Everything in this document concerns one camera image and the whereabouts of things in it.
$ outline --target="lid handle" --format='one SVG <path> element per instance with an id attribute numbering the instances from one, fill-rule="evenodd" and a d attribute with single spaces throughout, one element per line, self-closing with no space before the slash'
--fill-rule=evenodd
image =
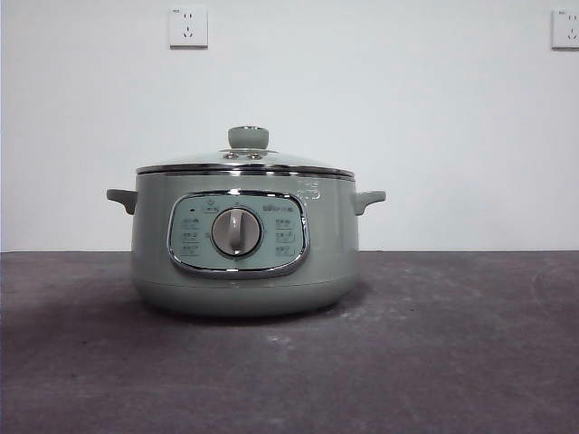
<path id="1" fill-rule="evenodd" d="M 262 127 L 243 125 L 231 128 L 227 132 L 229 146 L 233 149 L 265 149 L 270 141 L 270 132 Z"/>

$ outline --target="control panel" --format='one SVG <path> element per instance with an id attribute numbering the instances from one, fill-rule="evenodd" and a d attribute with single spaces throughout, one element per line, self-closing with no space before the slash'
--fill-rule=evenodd
<path id="1" fill-rule="evenodd" d="M 267 278 L 292 272 L 308 254 L 299 199 L 286 193 L 190 193 L 174 205 L 167 248 L 174 263 L 215 278 Z"/>

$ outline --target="rotary knob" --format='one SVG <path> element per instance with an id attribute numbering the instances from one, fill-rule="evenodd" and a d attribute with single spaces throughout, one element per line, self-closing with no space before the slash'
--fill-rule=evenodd
<path id="1" fill-rule="evenodd" d="M 214 244 L 229 256 L 251 253 L 259 244 L 260 222 L 251 212 L 243 208 L 231 208 L 217 216 L 212 228 Z"/>

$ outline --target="pot handle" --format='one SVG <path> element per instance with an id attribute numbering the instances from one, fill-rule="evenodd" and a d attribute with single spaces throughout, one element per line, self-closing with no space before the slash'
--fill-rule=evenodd
<path id="1" fill-rule="evenodd" d="M 131 190 L 115 190 L 111 188 L 107 190 L 107 199 L 124 205 L 127 214 L 133 215 L 135 213 L 135 206 L 137 205 L 137 192 L 133 192 Z"/>
<path id="2" fill-rule="evenodd" d="M 386 192 L 383 191 L 355 193 L 354 213 L 356 215 L 362 215 L 364 214 L 366 206 L 376 202 L 383 202 L 385 199 Z"/>

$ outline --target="electrical socket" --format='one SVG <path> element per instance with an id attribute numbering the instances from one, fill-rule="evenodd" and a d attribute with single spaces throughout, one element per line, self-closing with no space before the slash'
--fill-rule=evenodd
<path id="1" fill-rule="evenodd" d="M 207 8 L 175 6 L 169 11 L 169 45 L 172 47 L 207 46 Z"/>
<path id="2" fill-rule="evenodd" d="M 554 10 L 552 29 L 553 48 L 579 49 L 579 9 Z"/>

